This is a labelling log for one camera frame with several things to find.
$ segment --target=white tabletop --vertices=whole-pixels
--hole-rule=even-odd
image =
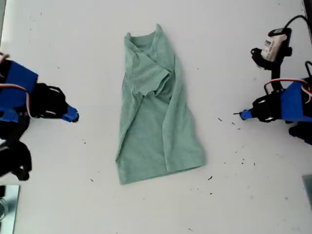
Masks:
[[[304,7],[294,0],[9,0],[0,50],[60,87],[80,113],[76,124],[35,120],[24,134],[29,181],[0,180],[21,184],[15,233],[312,233],[301,178],[312,173],[312,146],[282,121],[232,115],[265,95],[270,79],[250,50],[298,14]],[[120,186],[123,37],[156,23],[181,61],[208,165]],[[308,29],[301,19],[291,28],[293,56],[281,75],[304,78]]]

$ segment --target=green t-shirt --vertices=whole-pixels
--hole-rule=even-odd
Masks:
[[[124,39],[119,149],[121,184],[205,165],[186,105],[181,70],[160,25],[146,36]]]

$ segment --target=white wire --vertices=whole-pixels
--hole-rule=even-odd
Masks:
[[[274,81],[297,81],[297,82],[309,84],[308,82],[306,82],[306,81],[303,80],[303,79],[293,79],[293,78],[278,78],[278,79],[272,79],[272,80],[270,80],[268,83],[266,83],[266,84],[264,85],[264,89],[265,89],[265,91],[266,91],[267,94],[268,94],[268,90],[267,90],[266,86],[267,86],[268,84],[274,82]],[[301,86],[301,90],[302,90],[303,92],[305,92],[306,94],[308,94],[308,96],[309,96],[309,99],[305,102],[305,104],[309,103],[309,102],[311,101],[312,93],[310,93],[309,90],[306,90],[306,89],[304,88],[303,85]]]

